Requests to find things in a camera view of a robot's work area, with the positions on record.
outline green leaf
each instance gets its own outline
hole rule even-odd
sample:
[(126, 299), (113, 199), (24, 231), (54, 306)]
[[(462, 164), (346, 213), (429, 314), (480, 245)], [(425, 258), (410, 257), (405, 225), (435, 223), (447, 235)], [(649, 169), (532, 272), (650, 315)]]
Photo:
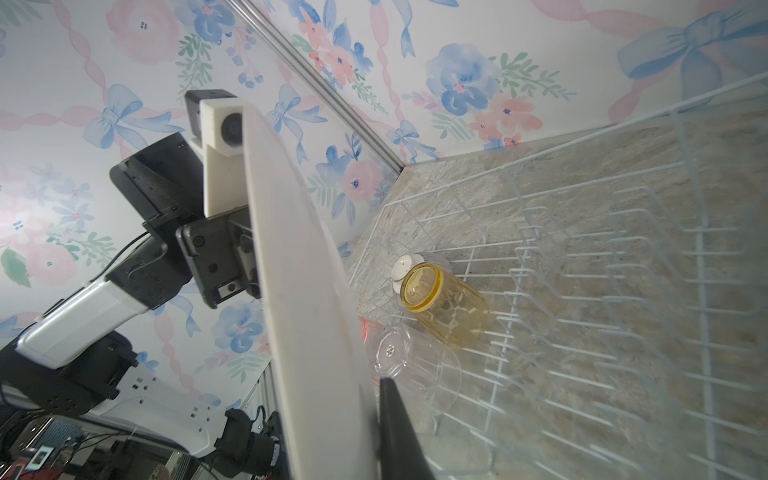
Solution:
[(448, 115), (446, 115), (446, 114), (441, 114), (440, 112), (437, 112), (437, 111), (433, 111), (433, 112), (432, 112), (432, 116), (433, 116), (433, 117), (437, 117), (437, 118), (440, 118), (440, 119), (442, 119), (442, 120), (446, 120), (446, 121), (451, 121), (451, 120), (453, 120), (453, 118), (449, 117)]
[(31, 285), (29, 284), (29, 273), (27, 273), (27, 264), (24, 257), (10, 248), (6, 248), (5, 252), (0, 256), (0, 264), (2, 265), (3, 271), (5, 271), (5, 275), (8, 275), (8, 278), (14, 283), (31, 288)]
[(453, 134), (458, 137), (459, 140), (469, 140), (468, 138), (464, 137), (464, 134), (461, 130), (459, 130), (455, 125), (451, 125), (451, 131), (453, 131)]

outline cable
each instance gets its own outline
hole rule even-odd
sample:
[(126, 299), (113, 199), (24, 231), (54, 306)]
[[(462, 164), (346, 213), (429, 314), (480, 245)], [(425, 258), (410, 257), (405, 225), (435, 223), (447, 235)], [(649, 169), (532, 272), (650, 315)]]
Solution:
[(210, 473), (210, 476), (214, 477), (215, 480), (221, 480), (218, 475), (214, 473), (214, 470), (208, 465), (207, 463), (200, 460), (198, 457), (192, 457), (195, 459), (195, 462), (199, 463), (201, 467), (203, 467), (203, 470)]
[[(78, 447), (72, 452), (72, 455), (74, 455), (77, 452), (80, 452), (83, 449), (88, 449), (90, 447), (94, 447), (94, 446), (102, 443), (104, 440), (109, 439), (111, 437), (117, 437), (117, 436), (120, 436), (120, 435), (130, 435), (130, 434), (131, 434), (130, 432), (101, 433), (100, 435), (94, 435), (92, 437), (88, 437), (85, 440), (83, 440), (82, 442), (80, 442), (80, 445), (78, 445)], [(90, 445), (83, 445), (88, 440), (93, 440), (93, 439), (99, 439), (99, 440), (98, 440), (98, 442), (91, 443)]]
[(259, 419), (259, 413), (261, 413), (261, 425), (266, 426), (266, 409), (263, 405), (259, 405), (259, 407), (256, 409), (256, 418), (253, 419), (253, 421), (255, 422)]
[(104, 268), (101, 270), (101, 272), (99, 272), (99, 273), (98, 273), (98, 274), (97, 274), (95, 277), (93, 277), (93, 278), (91, 279), (91, 282), (90, 282), (90, 283), (93, 283), (93, 282), (95, 282), (95, 281), (98, 279), (98, 277), (100, 277), (100, 276), (104, 275), (104, 273), (106, 273), (106, 272), (107, 272), (107, 270), (109, 270), (109, 267), (110, 267), (110, 266), (112, 266), (112, 265), (114, 264), (114, 262), (115, 262), (115, 261), (116, 261), (118, 258), (120, 258), (120, 255), (122, 255), (123, 253), (125, 253), (125, 250), (128, 250), (129, 248), (131, 248), (131, 245), (133, 245), (134, 243), (138, 242), (139, 240), (141, 240), (142, 238), (146, 237), (147, 235), (149, 235), (149, 232), (144, 232), (144, 233), (142, 233), (141, 235), (139, 235), (138, 237), (136, 237), (136, 238), (134, 238), (133, 240), (131, 240), (130, 242), (128, 242), (128, 245), (126, 245), (125, 247), (123, 247), (123, 250), (120, 250), (120, 251), (118, 252), (118, 254), (117, 254), (117, 255), (115, 255), (114, 257), (112, 257), (112, 260), (110, 260), (110, 261), (109, 261), (109, 263), (107, 263), (107, 266), (105, 266), (105, 267), (104, 267)]

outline floral wallpaper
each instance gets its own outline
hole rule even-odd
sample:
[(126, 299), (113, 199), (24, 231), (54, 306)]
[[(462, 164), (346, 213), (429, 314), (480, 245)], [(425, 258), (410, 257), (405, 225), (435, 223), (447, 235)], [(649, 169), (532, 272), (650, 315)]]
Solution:
[[(215, 0), (2, 0), (0, 343), (143, 231), (109, 181), (123, 158), (187, 134), (184, 92), (224, 88), (284, 141), (346, 258), (396, 174)], [(120, 329), (174, 388), (239, 405), (270, 360), (263, 311), (206, 306), (194, 283)]]
[(607, 126), (768, 70), (764, 0), (252, 2), (406, 164)]
[[(768, 70), (764, 0), (252, 1), (405, 164), (613, 124)], [(187, 134), (186, 90), (264, 113), (342, 258), (394, 184), (224, 0), (0, 3), (4, 341), (141, 232), (108, 170)], [(269, 359), (258, 302), (210, 310), (194, 285), (121, 331), (212, 403), (242, 401)]]

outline white wire dish rack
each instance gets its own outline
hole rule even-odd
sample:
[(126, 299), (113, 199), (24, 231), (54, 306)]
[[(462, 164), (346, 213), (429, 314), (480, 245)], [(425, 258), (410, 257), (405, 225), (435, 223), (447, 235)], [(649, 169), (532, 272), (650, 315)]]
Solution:
[(767, 78), (458, 180), (406, 169), (348, 263), (361, 315), (415, 326), (389, 270), (432, 250), (493, 317), (420, 435), (437, 475), (768, 478), (768, 113), (683, 113)]

